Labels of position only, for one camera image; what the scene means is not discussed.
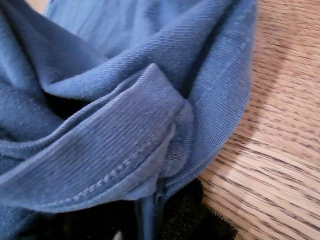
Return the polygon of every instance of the blue fabric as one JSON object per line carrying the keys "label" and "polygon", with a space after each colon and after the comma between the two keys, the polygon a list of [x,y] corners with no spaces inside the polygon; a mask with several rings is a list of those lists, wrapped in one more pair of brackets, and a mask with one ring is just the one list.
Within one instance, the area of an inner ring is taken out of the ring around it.
{"label": "blue fabric", "polygon": [[0,0],[1,239],[133,200],[153,240],[244,112],[256,1],[52,0],[45,16]]}

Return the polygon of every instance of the wooden surface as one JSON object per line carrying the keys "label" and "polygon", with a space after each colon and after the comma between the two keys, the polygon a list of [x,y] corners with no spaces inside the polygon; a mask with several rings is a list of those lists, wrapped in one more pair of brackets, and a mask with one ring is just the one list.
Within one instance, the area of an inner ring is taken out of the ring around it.
{"label": "wooden surface", "polygon": [[320,240],[319,15],[320,0],[259,1],[252,96],[201,176],[238,240]]}

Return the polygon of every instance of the black fabric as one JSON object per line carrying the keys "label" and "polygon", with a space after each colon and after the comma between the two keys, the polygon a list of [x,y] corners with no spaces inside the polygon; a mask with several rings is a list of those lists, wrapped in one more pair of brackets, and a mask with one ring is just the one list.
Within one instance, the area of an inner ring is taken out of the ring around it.
{"label": "black fabric", "polygon": [[[166,204],[160,240],[233,240],[237,230],[202,203],[202,183],[196,179]],[[92,208],[51,215],[36,220],[40,240],[112,240],[120,231],[123,240],[137,240],[138,226],[132,201],[116,201]]]}

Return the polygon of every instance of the wooden table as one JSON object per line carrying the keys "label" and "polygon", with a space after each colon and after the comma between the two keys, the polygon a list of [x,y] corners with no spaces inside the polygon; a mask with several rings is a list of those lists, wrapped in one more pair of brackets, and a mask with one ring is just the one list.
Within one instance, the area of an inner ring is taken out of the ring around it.
{"label": "wooden table", "polygon": [[201,179],[237,239],[320,240],[320,0],[259,1],[252,96]]}

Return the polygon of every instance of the twill fabric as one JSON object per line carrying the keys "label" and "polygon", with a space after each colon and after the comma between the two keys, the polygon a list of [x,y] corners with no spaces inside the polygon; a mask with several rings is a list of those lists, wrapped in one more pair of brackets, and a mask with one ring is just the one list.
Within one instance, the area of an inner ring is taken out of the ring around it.
{"label": "twill fabric", "polygon": [[134,201],[139,239],[248,101],[255,0],[0,0],[0,238]]}

